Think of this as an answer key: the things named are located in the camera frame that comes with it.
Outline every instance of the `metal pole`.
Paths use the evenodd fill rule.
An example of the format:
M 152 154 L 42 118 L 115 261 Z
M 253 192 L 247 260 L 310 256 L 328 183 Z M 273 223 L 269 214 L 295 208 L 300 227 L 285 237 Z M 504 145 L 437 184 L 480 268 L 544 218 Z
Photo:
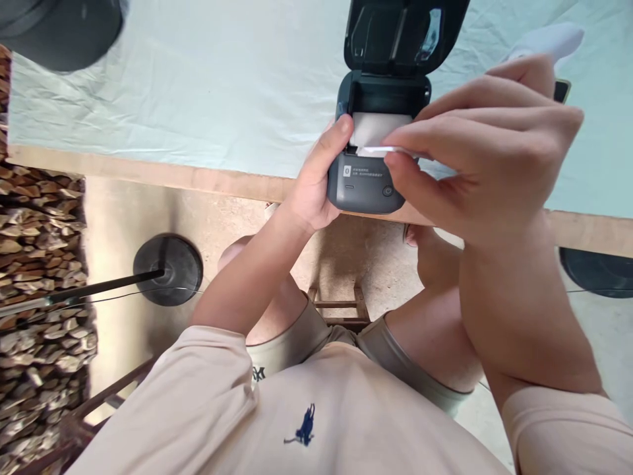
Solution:
M 115 280 L 108 280 L 107 282 L 100 282 L 99 284 L 62 290 L 61 292 L 56 292 L 45 297 L 45 299 L 48 300 L 49 305 L 55 305 L 56 303 L 61 303 L 71 298 L 87 297 L 92 294 L 99 294 L 100 292 L 106 292 L 108 290 L 116 289 L 119 287 L 138 284 L 139 282 L 144 282 L 145 280 L 159 278 L 163 275 L 165 275 L 164 269 L 151 270 L 150 272 L 144 272 L 142 274 L 137 274 L 130 277 L 123 277 Z
M 144 272 L 142 274 L 137 274 L 130 277 L 123 277 L 115 280 L 108 280 L 107 282 L 100 282 L 99 284 L 62 290 L 61 292 L 56 292 L 46 297 L 27 300 L 24 302 L 14 303 L 13 305 L 2 307 L 0 308 L 0 318 L 6 317 L 8 315 L 13 315 L 14 313 L 20 313 L 26 310 L 49 307 L 51 305 L 55 305 L 56 303 L 62 303 L 71 298 L 87 297 L 92 294 L 105 292 L 107 290 L 113 290 L 119 287 L 138 284 L 139 282 L 159 278 L 163 275 L 165 275 L 164 269 L 151 270 L 150 272 Z

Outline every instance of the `knee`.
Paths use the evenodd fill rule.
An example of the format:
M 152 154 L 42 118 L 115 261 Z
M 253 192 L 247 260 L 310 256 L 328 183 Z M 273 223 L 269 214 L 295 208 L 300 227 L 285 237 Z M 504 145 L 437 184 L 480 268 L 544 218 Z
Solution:
M 252 238 L 252 236 L 242 236 L 229 247 L 224 249 L 224 252 L 218 260 L 218 272 L 220 272 L 224 268 L 224 266 L 231 262 L 235 258 L 235 256 L 240 254 L 240 252 L 242 252 L 242 250 L 246 247 L 246 244 L 248 244 Z

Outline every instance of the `table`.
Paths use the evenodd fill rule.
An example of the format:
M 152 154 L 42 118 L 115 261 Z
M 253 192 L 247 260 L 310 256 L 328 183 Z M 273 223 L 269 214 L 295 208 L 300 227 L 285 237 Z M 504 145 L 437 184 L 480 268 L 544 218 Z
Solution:
M 81 175 L 95 175 L 149 185 L 218 193 L 269 203 L 280 203 L 294 180 L 231 170 L 211 170 L 185 165 L 157 164 L 97 154 L 81 154 L 35 146 L 12 145 L 10 162 Z M 409 203 L 385 216 L 359 215 L 429 225 Z M 549 211 L 559 246 L 633 257 L 633 220 L 565 211 Z
M 54 75 L 15 57 L 15 163 L 281 201 L 334 113 L 348 68 L 348 2 L 134 0 L 119 41 L 83 71 Z M 495 65 L 524 33 L 573 21 L 585 42 L 561 71 L 586 111 L 547 207 L 565 247 L 633 257 L 628 159 L 633 4 L 471 0 L 460 37 L 431 73 L 433 98 Z M 429 224 L 410 206 L 383 219 Z

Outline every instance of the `portable label printer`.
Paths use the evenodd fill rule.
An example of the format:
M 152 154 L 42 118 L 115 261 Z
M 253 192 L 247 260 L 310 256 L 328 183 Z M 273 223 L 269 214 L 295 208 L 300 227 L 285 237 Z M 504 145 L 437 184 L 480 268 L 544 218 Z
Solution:
M 453 48 L 469 0 L 351 0 L 336 119 L 354 134 L 328 172 L 328 198 L 344 211 L 388 214 L 404 204 L 385 152 L 367 152 L 410 123 L 431 100 L 427 74 Z

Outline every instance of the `navy horse logo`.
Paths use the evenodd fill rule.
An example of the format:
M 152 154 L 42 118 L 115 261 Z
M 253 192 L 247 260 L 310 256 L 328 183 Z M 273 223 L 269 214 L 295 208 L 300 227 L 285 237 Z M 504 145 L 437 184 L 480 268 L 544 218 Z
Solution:
M 308 410 L 305 412 L 303 416 L 303 424 L 301 424 L 301 428 L 297 429 L 295 432 L 294 439 L 284 439 L 284 443 L 291 442 L 300 442 L 304 444 L 306 447 L 313 439 L 314 435 L 312 435 L 312 427 L 315 424 L 315 405 L 310 404 Z

